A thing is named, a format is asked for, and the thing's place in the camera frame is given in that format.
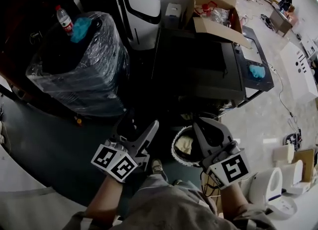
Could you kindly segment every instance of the floor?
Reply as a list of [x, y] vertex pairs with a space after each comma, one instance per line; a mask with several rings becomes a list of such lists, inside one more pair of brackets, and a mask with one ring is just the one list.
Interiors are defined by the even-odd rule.
[[[284, 83], [282, 100], [298, 117], [303, 130], [303, 148], [312, 146], [318, 130], [318, 112], [314, 102], [297, 105], [292, 98], [286, 71], [279, 51], [290, 39], [297, 43], [295, 35], [289, 32], [285, 38], [269, 30], [258, 18], [261, 13], [270, 16], [272, 7], [265, 1], [238, 0], [240, 14], [247, 14], [247, 26], [254, 29], [267, 61], [280, 74]], [[281, 145], [283, 138], [292, 133], [287, 123], [288, 112], [278, 99], [281, 91], [279, 78], [273, 74], [275, 87], [222, 117], [240, 146], [246, 149], [250, 166], [254, 171], [272, 165], [271, 153]], [[4, 123], [7, 130], [6, 149], [10, 155], [33, 177], [46, 186], [52, 186], [61, 195], [87, 206], [104, 179], [104, 175], [90, 164], [100, 143], [110, 136], [113, 123], [86, 120], [78, 127], [71, 120], [47, 115], [37, 109], [10, 99], [0, 98], [4, 108]], [[169, 180], [191, 180], [200, 185], [198, 168], [189, 168], [175, 162], [169, 153], [171, 138], [157, 135], [150, 152], [163, 160]], [[142, 182], [145, 175], [140, 175]], [[123, 204], [137, 189], [125, 188]]]

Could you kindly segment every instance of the water bottle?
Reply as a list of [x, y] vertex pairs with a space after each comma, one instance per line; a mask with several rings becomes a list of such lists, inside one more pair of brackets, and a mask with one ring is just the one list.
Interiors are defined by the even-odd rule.
[[71, 36], [73, 33], [73, 23], [68, 13], [66, 13], [66, 11], [63, 8], [61, 8], [60, 5], [56, 6], [55, 10], [56, 10], [56, 16], [61, 26], [66, 31], [66, 33], [69, 36]]

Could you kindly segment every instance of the black and white marker cube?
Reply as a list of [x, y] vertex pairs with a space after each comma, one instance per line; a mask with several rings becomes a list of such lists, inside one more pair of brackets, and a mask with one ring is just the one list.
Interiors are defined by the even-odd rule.
[[229, 158], [211, 165], [206, 172], [219, 186], [224, 189], [243, 178], [249, 173], [249, 165], [244, 150]]
[[127, 152], [106, 145], [99, 146], [91, 163], [119, 182], [138, 166]]

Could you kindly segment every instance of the cyan object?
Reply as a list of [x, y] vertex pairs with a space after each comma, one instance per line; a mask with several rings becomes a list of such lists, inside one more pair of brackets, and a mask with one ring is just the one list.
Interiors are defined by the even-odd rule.
[[78, 43], [80, 40], [82, 40], [86, 36], [90, 25], [91, 25], [90, 18], [87, 18], [87, 17], [78, 18], [73, 27], [71, 42]]
[[249, 70], [255, 78], [264, 78], [265, 77], [265, 68], [255, 65], [250, 65]]

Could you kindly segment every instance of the sleeve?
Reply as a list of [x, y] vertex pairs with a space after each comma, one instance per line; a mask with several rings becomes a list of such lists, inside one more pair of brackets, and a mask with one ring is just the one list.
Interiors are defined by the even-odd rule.
[[62, 230], [103, 230], [97, 224], [84, 217], [84, 212], [74, 214]]
[[232, 223], [241, 230], [276, 230], [265, 213], [253, 204], [240, 208]]

